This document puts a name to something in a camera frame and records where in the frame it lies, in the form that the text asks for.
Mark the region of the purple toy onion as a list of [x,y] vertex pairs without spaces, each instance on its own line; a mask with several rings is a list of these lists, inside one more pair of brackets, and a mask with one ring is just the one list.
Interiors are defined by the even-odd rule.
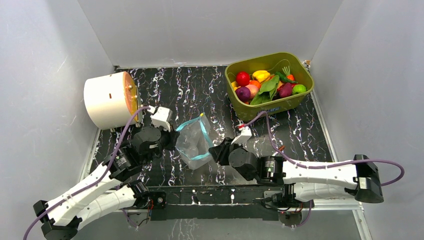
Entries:
[[235,90],[235,93],[240,101],[248,102],[251,97],[251,91],[246,86],[241,86]]

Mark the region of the red toy apple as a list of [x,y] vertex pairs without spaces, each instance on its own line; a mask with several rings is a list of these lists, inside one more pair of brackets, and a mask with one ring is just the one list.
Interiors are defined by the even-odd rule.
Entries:
[[237,87],[245,87],[250,83],[250,81],[250,75],[245,71],[239,72],[235,77]]

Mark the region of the orange toy carrot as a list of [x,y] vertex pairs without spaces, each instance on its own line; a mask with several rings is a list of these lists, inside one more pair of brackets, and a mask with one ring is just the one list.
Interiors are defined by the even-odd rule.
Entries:
[[284,67],[282,68],[282,71],[283,71],[283,73],[285,74],[286,78],[287,78],[289,81],[291,81],[291,82],[294,82],[294,81],[295,81],[295,78],[294,78],[294,76],[293,76],[293,75],[292,75],[292,73],[291,73],[291,68],[290,68],[290,66],[284,66]]

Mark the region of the yellow toy bell pepper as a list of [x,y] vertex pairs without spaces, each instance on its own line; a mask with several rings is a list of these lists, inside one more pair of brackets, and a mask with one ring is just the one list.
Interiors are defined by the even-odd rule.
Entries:
[[257,70],[252,74],[252,79],[262,83],[269,79],[271,74],[267,70]]

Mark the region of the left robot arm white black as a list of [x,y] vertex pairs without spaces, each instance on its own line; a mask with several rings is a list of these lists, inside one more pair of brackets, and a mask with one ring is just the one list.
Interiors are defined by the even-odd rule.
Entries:
[[102,164],[69,191],[33,205],[47,240],[70,240],[87,224],[126,208],[164,209],[166,193],[150,191],[134,176],[164,150],[175,149],[179,132],[162,126],[142,127],[131,139],[122,135]]

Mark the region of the white cylindrical appliance orange lid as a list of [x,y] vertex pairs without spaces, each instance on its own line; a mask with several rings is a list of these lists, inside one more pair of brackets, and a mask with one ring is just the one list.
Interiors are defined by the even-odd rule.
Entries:
[[125,126],[141,106],[138,87],[126,71],[87,79],[83,99],[90,119],[101,130]]

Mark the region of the pink toy peach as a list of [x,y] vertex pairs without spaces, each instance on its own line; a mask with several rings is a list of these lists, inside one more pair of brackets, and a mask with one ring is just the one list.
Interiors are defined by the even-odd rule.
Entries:
[[258,92],[259,92],[259,88],[256,86],[256,85],[253,85],[253,84],[248,84],[248,85],[246,85],[245,86],[248,90],[249,90],[249,92],[250,92],[250,94],[249,94],[249,100],[251,101],[257,94],[258,94]]

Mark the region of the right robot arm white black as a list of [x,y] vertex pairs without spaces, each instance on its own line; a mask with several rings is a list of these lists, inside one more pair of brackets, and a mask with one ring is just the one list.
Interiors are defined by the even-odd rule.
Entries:
[[339,163],[289,160],[285,156],[256,156],[231,138],[209,148],[213,160],[235,169],[246,181],[283,187],[282,202],[295,207],[314,199],[353,197],[362,203],[384,201],[378,167],[365,156]]

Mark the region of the clear zip top bag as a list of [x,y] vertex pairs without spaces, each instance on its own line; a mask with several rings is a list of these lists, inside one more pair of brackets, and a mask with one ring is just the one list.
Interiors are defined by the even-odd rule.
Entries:
[[209,119],[204,113],[176,129],[179,137],[175,148],[190,170],[196,170],[213,159],[209,152],[209,148],[214,146],[209,136],[210,130]]

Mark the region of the green toy leaf vegetable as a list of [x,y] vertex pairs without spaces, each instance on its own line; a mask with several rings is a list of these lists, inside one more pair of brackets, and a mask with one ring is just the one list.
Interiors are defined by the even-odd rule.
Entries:
[[272,79],[262,84],[257,95],[250,101],[252,106],[270,102],[277,93],[280,77],[275,75]]

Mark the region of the olive green plastic bin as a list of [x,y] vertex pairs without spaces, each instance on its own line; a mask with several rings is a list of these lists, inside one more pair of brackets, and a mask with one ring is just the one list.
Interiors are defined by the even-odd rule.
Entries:
[[301,61],[289,52],[231,63],[224,75],[229,100],[244,122],[261,111],[272,115],[296,108],[315,86]]

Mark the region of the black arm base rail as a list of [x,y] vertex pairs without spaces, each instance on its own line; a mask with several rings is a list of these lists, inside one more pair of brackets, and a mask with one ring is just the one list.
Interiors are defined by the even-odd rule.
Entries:
[[151,186],[154,221],[176,219],[262,219],[277,221],[284,214],[301,221],[301,211],[315,206],[296,200],[291,186],[186,185]]

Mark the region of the lime green toy fruit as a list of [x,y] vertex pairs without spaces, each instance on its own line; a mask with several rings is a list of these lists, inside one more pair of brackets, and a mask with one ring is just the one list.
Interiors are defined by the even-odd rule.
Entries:
[[307,91],[307,88],[303,84],[295,84],[292,87],[292,95],[298,95],[305,93]]

